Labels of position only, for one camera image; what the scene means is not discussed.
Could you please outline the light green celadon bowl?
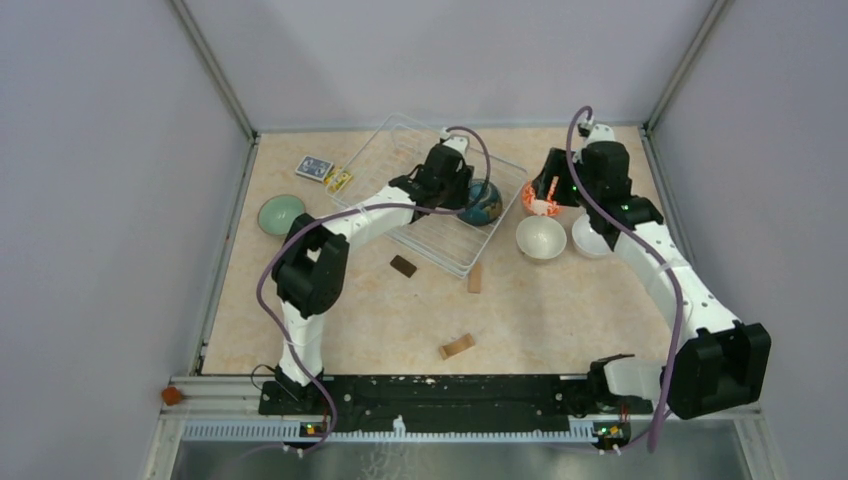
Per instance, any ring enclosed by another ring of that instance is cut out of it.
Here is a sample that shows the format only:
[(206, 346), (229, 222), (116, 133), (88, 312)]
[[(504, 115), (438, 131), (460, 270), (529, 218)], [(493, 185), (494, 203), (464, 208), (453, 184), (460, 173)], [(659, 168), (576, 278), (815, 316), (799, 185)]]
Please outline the light green celadon bowl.
[(305, 212), (304, 202), (295, 195), (283, 194), (268, 199), (257, 214), (257, 224), (267, 235), (286, 236), (293, 221)]

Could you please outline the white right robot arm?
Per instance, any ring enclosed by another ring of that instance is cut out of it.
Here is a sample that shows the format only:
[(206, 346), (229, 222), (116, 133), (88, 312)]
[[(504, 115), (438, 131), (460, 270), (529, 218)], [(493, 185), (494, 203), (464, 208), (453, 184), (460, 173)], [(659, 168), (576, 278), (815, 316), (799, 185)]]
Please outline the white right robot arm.
[(581, 207), (591, 229), (630, 267), (672, 331), (664, 365), (620, 354), (595, 361), (589, 404), (612, 412), (626, 397), (692, 419), (759, 400), (772, 339), (744, 323), (700, 279), (675, 245), (654, 203), (633, 194), (630, 156), (617, 141), (577, 152), (551, 148), (534, 185), (558, 205)]

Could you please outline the dark teal bowl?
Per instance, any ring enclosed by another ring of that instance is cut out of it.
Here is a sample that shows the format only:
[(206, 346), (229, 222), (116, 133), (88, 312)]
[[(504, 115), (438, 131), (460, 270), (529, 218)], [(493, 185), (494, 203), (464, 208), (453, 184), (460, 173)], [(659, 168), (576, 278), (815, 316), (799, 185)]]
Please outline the dark teal bowl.
[(500, 190), (493, 183), (485, 183), (482, 178), (472, 180), (469, 189), (469, 201), (478, 202), (458, 218), (471, 226), (482, 227), (489, 225), (499, 219), (503, 212), (503, 199)]

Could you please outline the white orange pattern bowl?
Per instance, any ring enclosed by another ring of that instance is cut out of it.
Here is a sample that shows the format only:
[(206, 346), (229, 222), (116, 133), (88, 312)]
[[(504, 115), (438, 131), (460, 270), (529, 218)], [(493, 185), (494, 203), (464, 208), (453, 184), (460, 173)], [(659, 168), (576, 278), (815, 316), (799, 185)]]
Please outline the white orange pattern bowl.
[(556, 217), (563, 211), (561, 205), (537, 198), (536, 191), (530, 181), (526, 182), (522, 188), (521, 201), (524, 210), (529, 215)]

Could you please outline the small white bowl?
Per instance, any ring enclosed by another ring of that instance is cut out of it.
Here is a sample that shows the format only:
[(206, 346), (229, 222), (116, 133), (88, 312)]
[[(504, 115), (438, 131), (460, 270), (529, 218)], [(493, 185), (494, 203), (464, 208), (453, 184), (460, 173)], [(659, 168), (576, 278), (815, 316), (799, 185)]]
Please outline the small white bowl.
[(576, 251), (588, 259), (601, 259), (612, 253), (604, 238), (590, 225), (587, 214), (581, 214), (571, 227), (572, 240)]

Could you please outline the beige flower pattern bowl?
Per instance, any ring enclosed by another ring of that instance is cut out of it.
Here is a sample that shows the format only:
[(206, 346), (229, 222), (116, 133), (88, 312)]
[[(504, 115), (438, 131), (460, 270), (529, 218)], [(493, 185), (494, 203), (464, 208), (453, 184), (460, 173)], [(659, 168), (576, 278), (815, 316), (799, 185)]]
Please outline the beige flower pattern bowl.
[(568, 244), (565, 228), (546, 216), (528, 216), (517, 226), (516, 245), (533, 261), (547, 262), (561, 255)]

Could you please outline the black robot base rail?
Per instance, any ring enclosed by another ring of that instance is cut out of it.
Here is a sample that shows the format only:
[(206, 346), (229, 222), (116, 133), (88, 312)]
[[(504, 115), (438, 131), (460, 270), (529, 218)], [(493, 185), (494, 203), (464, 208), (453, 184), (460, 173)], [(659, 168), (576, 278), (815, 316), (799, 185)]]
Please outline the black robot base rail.
[(616, 397), (583, 376), (334, 375), (321, 384), (263, 383), (258, 412), (317, 419), (336, 433), (388, 430), (401, 419), (411, 433), (566, 432), (590, 415), (653, 412), (648, 400)]

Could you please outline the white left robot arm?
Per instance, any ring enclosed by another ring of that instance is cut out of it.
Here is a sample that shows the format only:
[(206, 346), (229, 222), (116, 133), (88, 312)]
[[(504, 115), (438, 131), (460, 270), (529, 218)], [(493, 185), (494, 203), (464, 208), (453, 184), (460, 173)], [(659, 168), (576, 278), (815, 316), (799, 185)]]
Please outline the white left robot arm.
[(467, 208), (474, 169), (465, 161), (468, 139), (436, 143), (423, 163), (390, 180), (348, 210), (315, 219), (300, 215), (270, 277), (283, 310), (286, 347), (278, 364), (283, 401), (297, 413), (319, 404), (325, 315), (341, 296), (351, 253), (392, 229)]

